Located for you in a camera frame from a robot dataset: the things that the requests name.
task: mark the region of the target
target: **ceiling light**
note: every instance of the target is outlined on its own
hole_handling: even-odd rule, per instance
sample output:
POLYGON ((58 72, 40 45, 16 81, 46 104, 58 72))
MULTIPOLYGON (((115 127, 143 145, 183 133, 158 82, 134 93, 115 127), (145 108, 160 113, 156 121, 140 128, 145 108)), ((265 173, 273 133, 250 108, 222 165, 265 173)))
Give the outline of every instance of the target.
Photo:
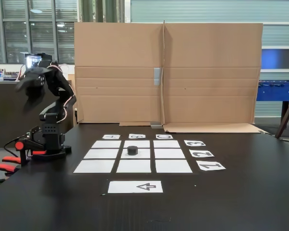
POLYGON ((35 10, 35 9, 31 9, 30 11, 31 11, 32 13, 43 13, 43 11, 35 10))

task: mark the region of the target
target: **desk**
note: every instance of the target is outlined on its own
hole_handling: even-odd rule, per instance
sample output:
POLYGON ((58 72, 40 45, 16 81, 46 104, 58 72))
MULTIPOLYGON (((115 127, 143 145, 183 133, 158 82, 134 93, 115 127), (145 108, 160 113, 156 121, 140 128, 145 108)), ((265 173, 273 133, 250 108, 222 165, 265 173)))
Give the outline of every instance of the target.
POLYGON ((289 80, 260 80, 257 101, 282 101, 282 121, 289 107, 289 80))
POLYGON ((71 129, 65 142, 71 155, 30 162, 0 186, 0 231, 289 231, 288 144, 268 134, 172 134, 193 173, 73 173, 96 140, 120 134, 124 141, 130 133, 145 134, 153 153, 152 140, 164 131, 118 124, 71 129), (200 170, 187 139, 203 141, 214 157, 201 160, 226 169, 200 170), (163 193, 108 194, 114 180, 160 180, 163 193))

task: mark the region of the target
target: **black puck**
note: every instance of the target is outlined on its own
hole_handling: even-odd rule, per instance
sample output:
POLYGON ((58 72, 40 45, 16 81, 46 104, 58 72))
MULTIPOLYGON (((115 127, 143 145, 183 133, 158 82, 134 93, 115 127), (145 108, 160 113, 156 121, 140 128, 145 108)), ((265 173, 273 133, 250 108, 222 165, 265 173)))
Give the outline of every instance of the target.
POLYGON ((137 155, 138 154, 138 148, 136 146, 128 146, 127 147, 127 154, 128 155, 137 155))

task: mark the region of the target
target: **blue table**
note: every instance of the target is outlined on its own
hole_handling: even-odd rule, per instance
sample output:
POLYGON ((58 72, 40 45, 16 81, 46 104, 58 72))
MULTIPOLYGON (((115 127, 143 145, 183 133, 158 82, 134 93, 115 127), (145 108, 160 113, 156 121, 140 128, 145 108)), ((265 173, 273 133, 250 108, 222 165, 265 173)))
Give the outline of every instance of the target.
POLYGON ((289 107, 289 80, 260 80, 257 101, 282 101, 282 120, 289 107))

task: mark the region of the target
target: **tic-tac-toe grid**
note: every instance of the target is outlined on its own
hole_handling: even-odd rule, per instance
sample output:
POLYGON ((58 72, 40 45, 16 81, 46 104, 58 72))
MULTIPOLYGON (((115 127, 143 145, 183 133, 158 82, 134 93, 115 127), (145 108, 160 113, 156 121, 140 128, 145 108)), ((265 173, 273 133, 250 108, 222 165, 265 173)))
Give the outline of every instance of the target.
POLYGON ((154 140, 153 150, 152 159, 150 140, 96 141, 74 173, 110 173, 118 158, 117 173, 151 173, 151 166, 157 173, 192 173, 177 140, 154 140), (128 155, 129 146, 137 146, 138 154, 128 155))

